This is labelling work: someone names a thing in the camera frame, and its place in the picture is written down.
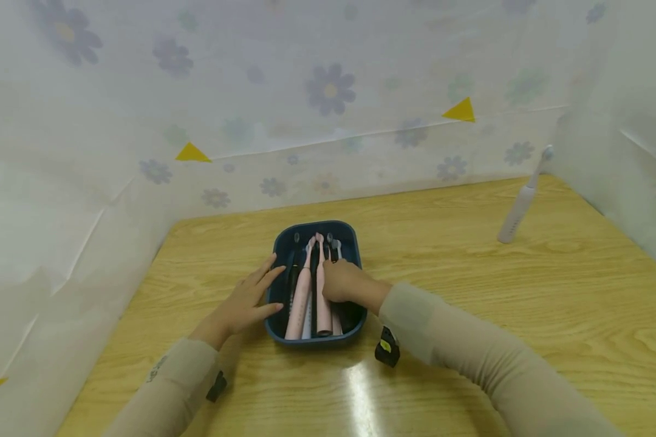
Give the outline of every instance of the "flower print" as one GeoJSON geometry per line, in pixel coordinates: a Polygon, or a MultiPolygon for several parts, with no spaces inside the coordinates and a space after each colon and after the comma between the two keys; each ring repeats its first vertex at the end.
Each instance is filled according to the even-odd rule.
{"type": "Polygon", "coordinates": [[[255,130],[251,123],[247,123],[244,119],[236,117],[233,120],[225,120],[224,126],[221,128],[222,132],[226,135],[229,141],[234,144],[241,144],[245,146],[250,144],[255,139],[255,130]]]}
{"type": "Polygon", "coordinates": [[[39,27],[52,45],[66,56],[71,64],[79,66],[85,58],[90,64],[99,60],[93,48],[101,48],[102,40],[87,30],[90,22],[80,9],[66,10],[62,0],[32,0],[32,8],[39,27]]]}
{"type": "Polygon", "coordinates": [[[245,74],[251,83],[265,83],[265,73],[263,73],[260,67],[257,65],[251,66],[248,70],[245,71],[245,74]]]}
{"type": "Polygon", "coordinates": [[[586,15],[586,23],[592,24],[598,22],[605,15],[605,3],[596,3],[586,15]]]}
{"type": "Polygon", "coordinates": [[[343,10],[343,16],[345,16],[345,19],[347,21],[352,21],[355,18],[357,18],[357,6],[353,4],[345,5],[345,9],[343,10]]]}
{"type": "Polygon", "coordinates": [[[350,155],[351,153],[360,153],[362,148],[362,137],[350,137],[341,141],[343,144],[343,151],[350,155]]]}
{"type": "Polygon", "coordinates": [[[201,199],[204,201],[205,205],[214,208],[226,208],[228,204],[231,203],[231,199],[228,198],[228,193],[216,188],[205,189],[204,194],[201,195],[201,199]]]}
{"type": "Polygon", "coordinates": [[[447,86],[447,97],[454,103],[461,102],[465,97],[474,92],[474,80],[471,75],[460,73],[447,86]]]}
{"type": "Polygon", "coordinates": [[[416,147],[421,141],[428,137],[428,128],[421,126],[419,118],[407,120],[403,127],[396,131],[396,143],[401,147],[416,147]]]}
{"type": "Polygon", "coordinates": [[[167,129],[165,129],[163,132],[163,137],[165,137],[166,141],[170,143],[171,146],[175,147],[181,147],[190,142],[187,131],[176,124],[171,124],[167,129]]]}
{"type": "Polygon", "coordinates": [[[556,119],[556,125],[559,127],[566,127],[566,125],[569,122],[569,119],[571,119],[570,112],[564,112],[564,114],[562,114],[561,117],[556,119]]]}
{"type": "Polygon", "coordinates": [[[393,91],[401,86],[401,78],[392,76],[390,78],[384,79],[384,88],[387,88],[388,91],[393,91]]]}
{"type": "Polygon", "coordinates": [[[355,83],[352,74],[343,74],[340,64],[333,64],[328,71],[322,66],[313,69],[313,79],[306,82],[306,91],[309,93],[309,105],[319,107],[324,117],[331,111],[342,115],[345,112],[345,102],[351,103],[357,97],[350,89],[355,83]]]}
{"type": "Polygon", "coordinates": [[[162,183],[169,184],[173,174],[168,170],[168,166],[156,160],[139,161],[141,173],[146,179],[152,181],[155,185],[162,183]]]}
{"type": "Polygon", "coordinates": [[[263,194],[267,194],[269,197],[281,196],[286,192],[287,188],[283,182],[277,180],[277,178],[264,178],[262,184],[260,184],[260,190],[263,194]]]}
{"type": "Polygon", "coordinates": [[[486,124],[484,127],[481,128],[480,134],[481,137],[490,137],[490,135],[493,135],[493,132],[496,131],[496,125],[495,124],[486,124]]]}
{"type": "Polygon", "coordinates": [[[505,151],[505,158],[503,161],[506,161],[509,166],[520,165],[523,161],[529,160],[532,157],[532,151],[535,148],[530,146],[530,142],[526,141],[525,143],[515,143],[513,147],[505,151]]]}
{"type": "Polygon", "coordinates": [[[320,194],[335,194],[338,190],[338,179],[332,173],[318,175],[313,180],[313,189],[320,194]]]}
{"type": "Polygon", "coordinates": [[[194,33],[196,31],[199,23],[196,20],[196,17],[189,10],[184,10],[177,15],[177,22],[180,23],[180,26],[185,29],[187,32],[194,33]]]}
{"type": "Polygon", "coordinates": [[[444,180],[457,180],[466,174],[466,161],[461,156],[446,157],[444,164],[437,165],[437,176],[444,180]]]}
{"type": "Polygon", "coordinates": [[[526,14],[530,6],[536,2],[537,0],[503,0],[503,9],[508,14],[526,14]]]}
{"type": "Polygon", "coordinates": [[[522,69],[516,78],[508,82],[505,97],[511,106],[526,105],[544,92],[548,77],[544,70],[522,69]]]}
{"type": "Polygon", "coordinates": [[[160,41],[153,49],[153,56],[158,58],[158,66],[175,78],[184,78],[190,74],[194,61],[187,57],[189,54],[187,47],[178,46],[175,38],[160,41]]]}

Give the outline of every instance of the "right hand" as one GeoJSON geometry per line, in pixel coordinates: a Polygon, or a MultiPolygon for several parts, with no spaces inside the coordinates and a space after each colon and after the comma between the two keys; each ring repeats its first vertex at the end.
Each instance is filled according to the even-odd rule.
{"type": "Polygon", "coordinates": [[[391,284],[374,280],[355,264],[338,259],[323,263],[323,296],[331,302],[355,302],[379,316],[379,309],[391,290],[391,284]]]}
{"type": "Polygon", "coordinates": [[[327,260],[323,263],[325,284],[323,296],[330,302],[355,302],[356,294],[365,284],[373,282],[371,278],[359,267],[345,259],[338,259],[333,263],[327,260]]]}

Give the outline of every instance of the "black electric toothbrush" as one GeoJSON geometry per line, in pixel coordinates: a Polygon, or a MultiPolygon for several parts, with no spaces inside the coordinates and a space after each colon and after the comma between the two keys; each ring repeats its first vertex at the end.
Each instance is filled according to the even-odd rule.
{"type": "Polygon", "coordinates": [[[301,267],[299,265],[301,257],[301,245],[299,244],[301,236],[299,232],[294,234],[294,257],[292,258],[292,266],[289,269],[289,274],[287,275],[287,294],[285,295],[285,311],[286,317],[284,317],[285,326],[289,322],[289,312],[292,306],[292,300],[294,299],[294,293],[296,291],[296,282],[299,280],[299,272],[301,267]]]}
{"type": "Polygon", "coordinates": [[[322,247],[320,247],[320,244],[318,244],[318,241],[316,241],[314,245],[314,250],[311,251],[311,264],[310,264],[310,269],[311,269],[311,337],[314,339],[316,337],[316,321],[317,321],[317,316],[316,316],[316,290],[317,290],[317,285],[316,285],[316,272],[318,271],[318,250],[323,250],[322,247]]]}

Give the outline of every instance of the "black tag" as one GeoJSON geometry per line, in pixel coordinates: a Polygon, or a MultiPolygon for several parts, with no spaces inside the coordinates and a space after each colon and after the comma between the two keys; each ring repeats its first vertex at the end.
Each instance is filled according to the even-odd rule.
{"type": "Polygon", "coordinates": [[[219,371],[219,373],[216,376],[216,381],[214,381],[214,385],[212,385],[209,391],[207,392],[207,401],[216,402],[216,400],[219,399],[219,396],[221,396],[222,392],[224,391],[227,385],[228,383],[226,382],[226,378],[224,378],[224,373],[222,371],[219,371]]]}
{"type": "Polygon", "coordinates": [[[388,365],[388,367],[396,367],[398,359],[401,358],[401,349],[398,348],[396,339],[387,327],[384,327],[381,331],[381,339],[374,350],[374,358],[388,365]]]}

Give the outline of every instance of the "toothbrush head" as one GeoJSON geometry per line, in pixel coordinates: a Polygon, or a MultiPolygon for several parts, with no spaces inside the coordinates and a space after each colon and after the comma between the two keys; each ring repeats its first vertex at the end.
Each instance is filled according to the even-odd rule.
{"type": "Polygon", "coordinates": [[[553,157],[554,157],[554,146],[552,146],[552,144],[549,144],[549,146],[546,146],[544,148],[544,152],[542,152],[542,160],[549,161],[553,157]]]}

